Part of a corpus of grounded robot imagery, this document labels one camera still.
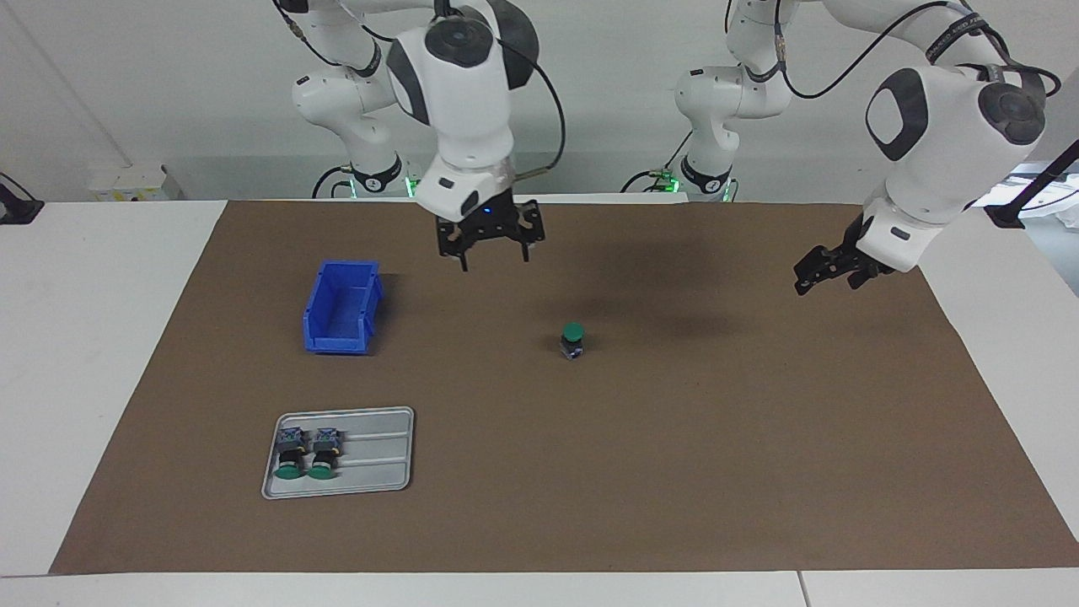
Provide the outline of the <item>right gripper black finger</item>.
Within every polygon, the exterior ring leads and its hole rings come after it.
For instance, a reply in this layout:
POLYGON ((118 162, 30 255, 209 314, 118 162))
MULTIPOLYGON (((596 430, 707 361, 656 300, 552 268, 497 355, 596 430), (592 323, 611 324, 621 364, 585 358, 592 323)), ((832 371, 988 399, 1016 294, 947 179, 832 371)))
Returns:
POLYGON ((443 218, 436 218, 437 250, 443 259, 455 259, 462 272, 469 272, 470 243, 464 238, 464 234, 457 223, 449 222, 443 218))
POLYGON ((533 247, 545 239, 542 210, 540 210, 540 203, 537 201, 517 204, 515 208, 518 213, 517 222, 515 223, 517 242, 519 243, 523 261, 528 264, 533 247))

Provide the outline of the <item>blue plastic storage bin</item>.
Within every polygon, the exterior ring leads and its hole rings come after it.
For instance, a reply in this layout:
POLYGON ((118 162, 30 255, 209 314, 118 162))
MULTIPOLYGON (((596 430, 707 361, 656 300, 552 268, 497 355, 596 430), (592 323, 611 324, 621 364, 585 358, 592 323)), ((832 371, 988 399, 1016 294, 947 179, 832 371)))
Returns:
POLYGON ((367 354, 383 296, 377 261, 324 261, 302 315, 305 349, 316 354, 367 354))

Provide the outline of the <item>black angled stand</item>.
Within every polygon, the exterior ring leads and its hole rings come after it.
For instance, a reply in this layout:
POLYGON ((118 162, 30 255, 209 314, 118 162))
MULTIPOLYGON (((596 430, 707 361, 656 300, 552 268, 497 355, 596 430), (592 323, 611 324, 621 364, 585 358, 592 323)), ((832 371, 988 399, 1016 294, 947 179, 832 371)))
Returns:
POLYGON ((1058 178, 1078 160, 1079 138, 1077 138, 1073 144, 1068 147, 1068 149, 1065 149, 1057 158, 1049 163, 1042 173, 1039 173, 1035 178, 1033 178, 1030 183, 1025 185, 1012 201, 1006 205, 994 205, 993 207, 987 207, 985 209, 986 216, 996 227, 1025 229, 1024 223, 1021 222, 1020 213, 1024 210, 1026 205, 1035 199, 1037 195, 1040 195, 1040 193, 1044 191, 1044 188, 1055 183, 1055 181, 1057 181, 1058 178))

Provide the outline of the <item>brown paper table mat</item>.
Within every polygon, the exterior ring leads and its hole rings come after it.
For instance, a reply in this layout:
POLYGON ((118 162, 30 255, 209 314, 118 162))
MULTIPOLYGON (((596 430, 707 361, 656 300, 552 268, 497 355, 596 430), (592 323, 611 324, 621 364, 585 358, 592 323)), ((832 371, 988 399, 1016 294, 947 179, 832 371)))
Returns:
POLYGON ((462 272, 416 205, 230 202, 51 572, 1079 567, 921 271, 795 293, 853 215, 552 205, 462 272), (305 349, 327 259, 380 264, 365 355, 305 349), (382 406, 408 487, 263 498, 281 415, 382 406))

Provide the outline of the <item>grey metal tray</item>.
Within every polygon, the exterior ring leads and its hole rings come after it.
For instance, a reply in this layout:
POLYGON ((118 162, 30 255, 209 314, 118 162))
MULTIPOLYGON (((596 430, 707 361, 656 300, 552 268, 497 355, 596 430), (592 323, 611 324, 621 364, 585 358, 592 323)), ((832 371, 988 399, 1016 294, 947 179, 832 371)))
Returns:
POLYGON ((275 422, 261 495, 267 500, 282 500, 401 491, 410 481, 415 418, 410 406, 287 412, 275 422), (301 479, 286 481, 273 475, 277 465, 275 431, 282 427, 301 427, 308 438, 301 479), (342 438, 336 475, 328 481, 308 477, 314 457, 311 442, 320 427, 334 427, 342 438))

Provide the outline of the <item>black table clamp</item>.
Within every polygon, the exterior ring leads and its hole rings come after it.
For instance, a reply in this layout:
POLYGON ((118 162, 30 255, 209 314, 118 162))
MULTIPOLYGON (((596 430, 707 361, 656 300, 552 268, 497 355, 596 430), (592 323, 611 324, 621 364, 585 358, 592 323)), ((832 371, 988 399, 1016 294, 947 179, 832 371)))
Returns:
POLYGON ((32 195, 15 178, 0 170, 0 224, 30 224, 43 210, 44 201, 32 195))

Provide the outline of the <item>white wall socket box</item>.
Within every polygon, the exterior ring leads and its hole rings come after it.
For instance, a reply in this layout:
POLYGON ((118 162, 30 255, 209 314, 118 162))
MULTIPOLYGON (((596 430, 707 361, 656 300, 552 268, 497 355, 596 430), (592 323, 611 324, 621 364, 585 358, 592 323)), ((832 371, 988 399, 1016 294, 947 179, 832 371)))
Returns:
POLYGON ((161 163, 93 169, 86 190, 99 202, 188 201, 185 190, 161 163))

